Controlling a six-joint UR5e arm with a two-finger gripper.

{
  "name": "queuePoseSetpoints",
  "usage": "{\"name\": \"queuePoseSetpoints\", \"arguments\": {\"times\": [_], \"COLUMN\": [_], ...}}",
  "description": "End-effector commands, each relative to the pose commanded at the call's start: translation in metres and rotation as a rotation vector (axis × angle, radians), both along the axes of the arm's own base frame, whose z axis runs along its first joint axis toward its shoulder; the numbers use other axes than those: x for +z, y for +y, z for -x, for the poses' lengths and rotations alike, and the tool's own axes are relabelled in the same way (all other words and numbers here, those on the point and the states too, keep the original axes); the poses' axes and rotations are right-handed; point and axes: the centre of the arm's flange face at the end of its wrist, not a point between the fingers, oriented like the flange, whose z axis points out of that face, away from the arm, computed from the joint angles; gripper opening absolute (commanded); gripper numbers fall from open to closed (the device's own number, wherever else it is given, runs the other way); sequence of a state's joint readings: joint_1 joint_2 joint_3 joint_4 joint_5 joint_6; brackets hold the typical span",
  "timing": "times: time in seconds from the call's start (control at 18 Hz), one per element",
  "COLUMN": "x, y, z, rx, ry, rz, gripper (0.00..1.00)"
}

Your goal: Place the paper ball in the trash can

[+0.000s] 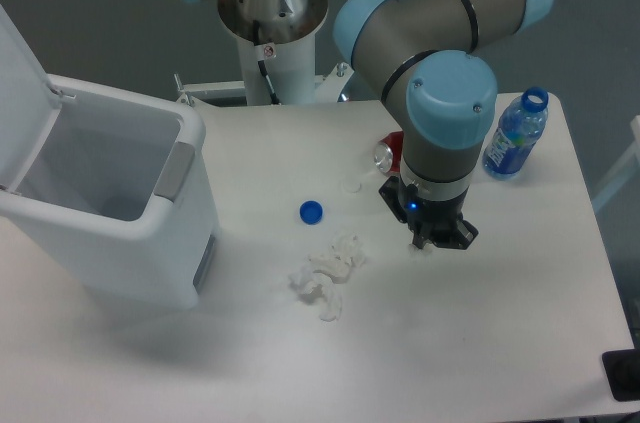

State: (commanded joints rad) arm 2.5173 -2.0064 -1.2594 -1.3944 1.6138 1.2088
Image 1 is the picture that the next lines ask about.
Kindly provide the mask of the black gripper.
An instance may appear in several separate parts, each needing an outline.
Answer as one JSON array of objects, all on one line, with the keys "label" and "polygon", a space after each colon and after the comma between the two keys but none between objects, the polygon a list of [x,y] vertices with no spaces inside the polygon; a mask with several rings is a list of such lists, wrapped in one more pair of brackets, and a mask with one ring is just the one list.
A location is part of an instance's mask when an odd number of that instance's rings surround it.
[{"label": "black gripper", "polygon": [[379,194],[397,220],[412,232],[412,245],[424,248],[432,244],[444,249],[468,249],[478,230],[462,213],[467,195],[446,201],[432,201],[418,195],[414,184],[406,186],[399,176],[391,176]]}]

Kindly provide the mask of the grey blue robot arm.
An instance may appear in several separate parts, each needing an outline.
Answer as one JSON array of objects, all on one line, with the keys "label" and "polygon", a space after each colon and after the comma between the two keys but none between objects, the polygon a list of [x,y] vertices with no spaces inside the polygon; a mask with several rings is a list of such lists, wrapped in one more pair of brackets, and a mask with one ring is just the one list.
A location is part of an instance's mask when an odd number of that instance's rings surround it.
[{"label": "grey blue robot arm", "polygon": [[[337,48],[404,133],[399,172],[380,195],[415,246],[475,239],[462,206],[497,98],[475,51],[540,21],[553,2],[348,0],[339,10]],[[238,44],[248,104],[314,100],[314,35],[328,0],[218,0],[218,12]]]}]

